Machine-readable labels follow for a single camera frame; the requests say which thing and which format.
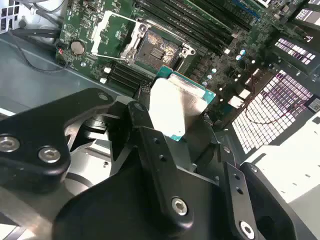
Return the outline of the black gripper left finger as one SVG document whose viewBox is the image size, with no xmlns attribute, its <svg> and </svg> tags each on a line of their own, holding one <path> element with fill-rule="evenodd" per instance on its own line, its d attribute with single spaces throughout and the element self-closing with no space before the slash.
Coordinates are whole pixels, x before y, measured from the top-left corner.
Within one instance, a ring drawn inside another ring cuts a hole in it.
<svg viewBox="0 0 320 240">
<path fill-rule="evenodd" d="M 10 189 L 47 193 L 57 189 L 71 166 L 71 154 L 89 142 L 86 132 L 103 129 L 111 159 L 123 165 L 134 153 L 147 183 L 152 213 L 171 228 L 190 228 L 193 209 L 182 213 L 175 199 L 187 204 L 178 169 L 164 135 L 147 108 L 122 103 L 98 88 L 87 88 L 0 122 L 0 182 Z"/>
</svg>

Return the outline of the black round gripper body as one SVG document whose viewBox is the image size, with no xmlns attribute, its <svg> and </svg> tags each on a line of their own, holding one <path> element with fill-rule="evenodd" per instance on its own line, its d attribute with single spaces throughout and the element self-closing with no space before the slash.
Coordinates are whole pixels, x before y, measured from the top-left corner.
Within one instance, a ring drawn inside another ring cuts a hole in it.
<svg viewBox="0 0 320 240">
<path fill-rule="evenodd" d="M 141 166 L 136 163 L 73 197 L 53 223 L 56 240 L 168 240 L 152 216 Z M 231 240 L 226 205 L 220 188 L 179 169 L 194 222 L 181 240 Z"/>
</svg>

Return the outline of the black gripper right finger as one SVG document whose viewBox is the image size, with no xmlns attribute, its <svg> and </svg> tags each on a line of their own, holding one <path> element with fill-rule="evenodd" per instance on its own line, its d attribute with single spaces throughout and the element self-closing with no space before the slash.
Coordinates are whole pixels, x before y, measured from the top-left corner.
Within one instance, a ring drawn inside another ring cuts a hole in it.
<svg viewBox="0 0 320 240">
<path fill-rule="evenodd" d="M 208 117 L 201 117 L 208 145 L 199 157 L 199 173 L 222 191 L 228 227 L 237 240 L 311 240 L 313 233 L 250 162 L 239 164 L 218 141 Z"/>
</svg>

